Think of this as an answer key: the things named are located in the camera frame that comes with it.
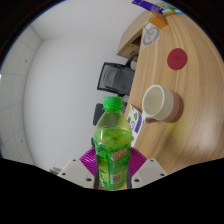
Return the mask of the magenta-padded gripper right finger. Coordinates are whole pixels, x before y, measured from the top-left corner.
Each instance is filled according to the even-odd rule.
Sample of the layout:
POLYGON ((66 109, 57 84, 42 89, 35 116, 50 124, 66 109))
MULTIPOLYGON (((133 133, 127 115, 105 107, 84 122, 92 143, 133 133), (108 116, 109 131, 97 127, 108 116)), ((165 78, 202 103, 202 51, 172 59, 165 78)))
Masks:
POLYGON ((165 176, 166 172, 154 158, 147 159, 135 148, 130 150, 128 189, 143 187, 165 176))

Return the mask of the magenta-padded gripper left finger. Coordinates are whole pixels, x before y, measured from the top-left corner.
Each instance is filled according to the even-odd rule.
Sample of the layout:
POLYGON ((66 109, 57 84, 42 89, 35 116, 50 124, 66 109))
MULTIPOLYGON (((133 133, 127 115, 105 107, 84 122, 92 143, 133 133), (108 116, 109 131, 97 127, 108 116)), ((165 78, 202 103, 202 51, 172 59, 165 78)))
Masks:
POLYGON ((88 150, 80 158, 71 159, 58 176, 78 186, 97 189, 99 174, 95 149, 88 150))

